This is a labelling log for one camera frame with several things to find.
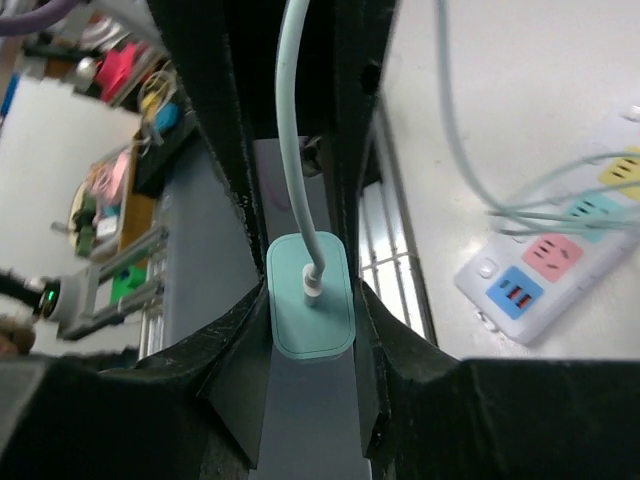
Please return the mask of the cluttered background desk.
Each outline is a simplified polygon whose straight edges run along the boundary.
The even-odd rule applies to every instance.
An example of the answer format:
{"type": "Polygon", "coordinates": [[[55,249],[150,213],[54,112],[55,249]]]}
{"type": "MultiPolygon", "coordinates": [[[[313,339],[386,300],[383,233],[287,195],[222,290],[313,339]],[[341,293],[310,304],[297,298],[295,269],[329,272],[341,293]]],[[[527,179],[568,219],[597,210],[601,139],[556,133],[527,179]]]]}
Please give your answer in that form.
{"type": "Polygon", "coordinates": [[[146,1],[1,5],[1,299],[39,353],[149,354],[169,229],[134,192],[180,95],[146,1]]]}

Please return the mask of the teal charger plug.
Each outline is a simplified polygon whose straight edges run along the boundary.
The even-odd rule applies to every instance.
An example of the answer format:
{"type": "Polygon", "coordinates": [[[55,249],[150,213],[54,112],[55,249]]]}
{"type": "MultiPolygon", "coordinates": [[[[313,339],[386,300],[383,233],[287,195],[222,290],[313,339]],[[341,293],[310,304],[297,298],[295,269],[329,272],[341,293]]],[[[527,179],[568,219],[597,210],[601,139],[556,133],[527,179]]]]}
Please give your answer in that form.
{"type": "Polygon", "coordinates": [[[353,292],[346,252],[330,232],[317,233],[326,267],[319,287],[305,284],[313,266],[299,234],[283,235],[269,247],[267,286],[273,343],[296,361],[338,357],[356,335],[353,292]]]}

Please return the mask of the white multicolour power strip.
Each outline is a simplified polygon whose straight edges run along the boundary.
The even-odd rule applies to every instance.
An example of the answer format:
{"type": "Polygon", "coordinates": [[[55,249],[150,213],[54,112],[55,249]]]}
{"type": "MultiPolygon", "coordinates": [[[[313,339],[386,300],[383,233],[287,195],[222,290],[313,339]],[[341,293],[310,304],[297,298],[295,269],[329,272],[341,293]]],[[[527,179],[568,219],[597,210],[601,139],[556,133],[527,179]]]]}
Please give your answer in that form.
{"type": "Polygon", "coordinates": [[[612,113],[583,147],[587,161],[516,199],[546,227],[498,233],[456,274],[484,323],[527,344],[639,242],[639,111],[612,113]]]}

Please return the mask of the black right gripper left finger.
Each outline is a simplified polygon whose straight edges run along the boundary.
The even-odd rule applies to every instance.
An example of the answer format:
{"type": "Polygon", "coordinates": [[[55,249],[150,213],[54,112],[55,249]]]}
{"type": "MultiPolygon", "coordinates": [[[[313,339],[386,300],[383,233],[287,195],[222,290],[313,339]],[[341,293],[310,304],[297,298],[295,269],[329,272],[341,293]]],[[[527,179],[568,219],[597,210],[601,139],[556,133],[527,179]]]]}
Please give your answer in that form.
{"type": "Polygon", "coordinates": [[[5,479],[245,479],[258,464],[272,341],[267,290],[132,369],[1,361],[5,479]]]}

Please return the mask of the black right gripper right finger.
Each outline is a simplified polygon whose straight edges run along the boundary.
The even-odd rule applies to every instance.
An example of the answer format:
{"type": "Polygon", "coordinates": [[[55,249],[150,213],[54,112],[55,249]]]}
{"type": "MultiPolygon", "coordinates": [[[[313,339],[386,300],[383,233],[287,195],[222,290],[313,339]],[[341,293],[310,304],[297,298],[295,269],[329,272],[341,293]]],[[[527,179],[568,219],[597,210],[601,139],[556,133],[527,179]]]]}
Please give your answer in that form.
{"type": "Polygon", "coordinates": [[[354,286],[363,455],[377,479],[635,479],[639,366],[456,360],[354,286]]]}

